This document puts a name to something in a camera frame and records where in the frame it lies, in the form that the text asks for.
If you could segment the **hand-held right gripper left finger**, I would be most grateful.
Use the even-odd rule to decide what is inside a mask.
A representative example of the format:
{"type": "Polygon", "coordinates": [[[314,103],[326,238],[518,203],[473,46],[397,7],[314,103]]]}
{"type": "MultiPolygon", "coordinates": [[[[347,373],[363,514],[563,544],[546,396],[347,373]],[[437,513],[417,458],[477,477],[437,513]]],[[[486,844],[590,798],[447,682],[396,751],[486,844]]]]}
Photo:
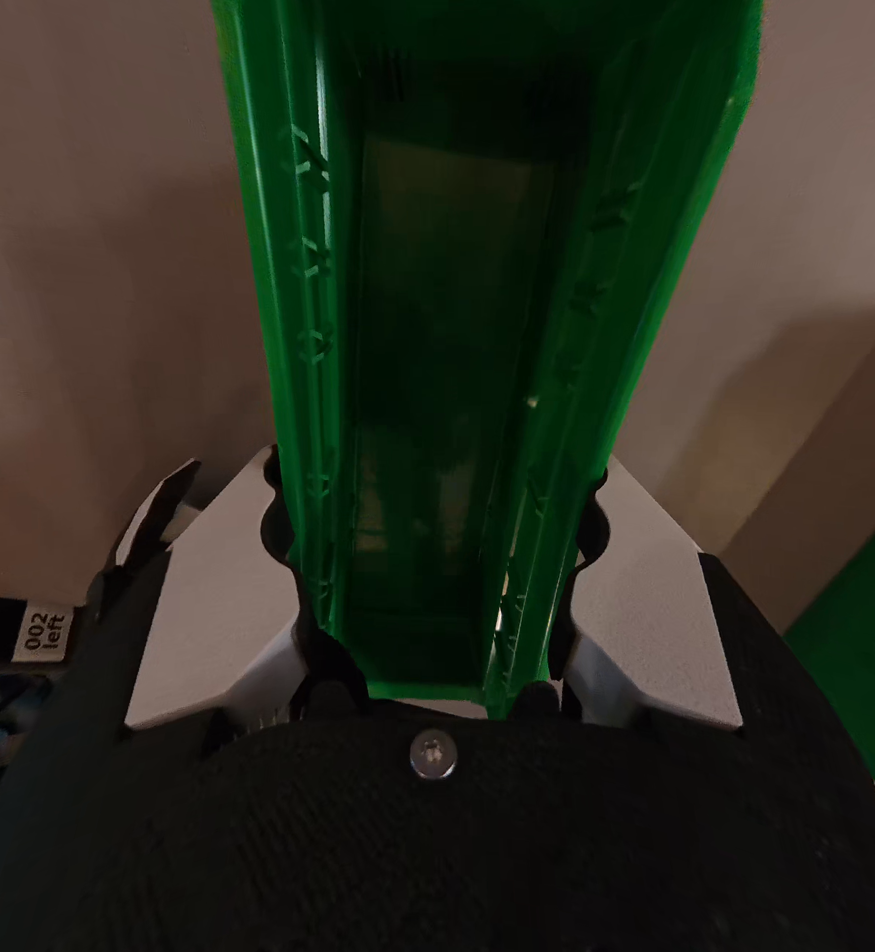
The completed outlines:
{"type": "Polygon", "coordinates": [[[307,594],[262,538],[290,533],[277,451],[262,449],[172,542],[124,718],[147,729],[219,710],[240,729],[295,717],[302,684],[339,683],[360,712],[369,692],[351,657],[319,631],[307,594]]]}

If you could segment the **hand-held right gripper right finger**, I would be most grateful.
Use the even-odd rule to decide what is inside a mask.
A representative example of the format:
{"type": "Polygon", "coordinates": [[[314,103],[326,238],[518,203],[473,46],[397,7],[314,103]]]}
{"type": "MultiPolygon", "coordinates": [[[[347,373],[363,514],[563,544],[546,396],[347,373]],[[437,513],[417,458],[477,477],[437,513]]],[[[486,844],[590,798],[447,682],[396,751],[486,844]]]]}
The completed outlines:
{"type": "Polygon", "coordinates": [[[569,716],[626,727],[656,710],[741,729],[701,549],[613,456],[573,553],[548,654],[569,716]]]}

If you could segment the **green plastic bin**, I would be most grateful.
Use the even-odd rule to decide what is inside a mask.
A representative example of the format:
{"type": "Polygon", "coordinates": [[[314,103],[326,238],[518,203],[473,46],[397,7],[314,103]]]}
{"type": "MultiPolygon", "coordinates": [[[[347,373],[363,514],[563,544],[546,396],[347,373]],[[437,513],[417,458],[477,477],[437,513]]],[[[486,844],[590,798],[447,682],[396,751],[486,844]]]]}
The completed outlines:
{"type": "Polygon", "coordinates": [[[291,567],[502,719],[753,91],[761,2],[212,2],[291,567]]]}
{"type": "Polygon", "coordinates": [[[835,709],[875,780],[875,533],[784,639],[835,709]]]}

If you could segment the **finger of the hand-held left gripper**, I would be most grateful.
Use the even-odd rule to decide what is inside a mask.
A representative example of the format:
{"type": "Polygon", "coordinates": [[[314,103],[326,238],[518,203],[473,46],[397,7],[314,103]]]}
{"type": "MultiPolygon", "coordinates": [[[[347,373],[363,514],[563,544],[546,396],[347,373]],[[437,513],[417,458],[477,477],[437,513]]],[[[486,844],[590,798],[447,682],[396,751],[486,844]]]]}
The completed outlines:
{"type": "Polygon", "coordinates": [[[115,546],[112,568],[136,573],[164,549],[164,533],[200,467],[201,461],[190,459],[154,487],[137,508],[115,546]]]}

